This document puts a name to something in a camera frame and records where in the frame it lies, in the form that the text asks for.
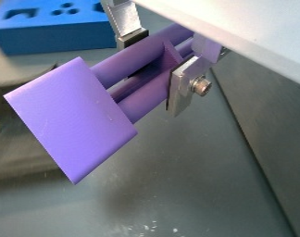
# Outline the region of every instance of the gray floor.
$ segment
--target gray floor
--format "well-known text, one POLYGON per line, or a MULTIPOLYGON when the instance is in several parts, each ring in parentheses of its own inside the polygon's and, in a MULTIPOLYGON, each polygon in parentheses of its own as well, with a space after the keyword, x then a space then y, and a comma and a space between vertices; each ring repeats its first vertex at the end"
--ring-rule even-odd
POLYGON ((232 53, 214 73, 300 236, 300 84, 232 53))
MULTIPOLYGON (((168 23, 140 15, 147 28, 168 23)), ((291 236, 215 84, 178 118, 162 104, 136 129, 76 186, 57 170, 0 180, 0 237, 291 236)))

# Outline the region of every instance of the screw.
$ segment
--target screw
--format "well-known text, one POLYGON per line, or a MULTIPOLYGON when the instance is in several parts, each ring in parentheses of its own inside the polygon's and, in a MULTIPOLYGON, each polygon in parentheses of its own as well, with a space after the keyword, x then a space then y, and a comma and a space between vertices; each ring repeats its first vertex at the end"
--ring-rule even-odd
POLYGON ((191 81, 191 91, 199 96, 204 96, 208 93, 211 82, 206 80, 204 76, 196 77, 191 81))

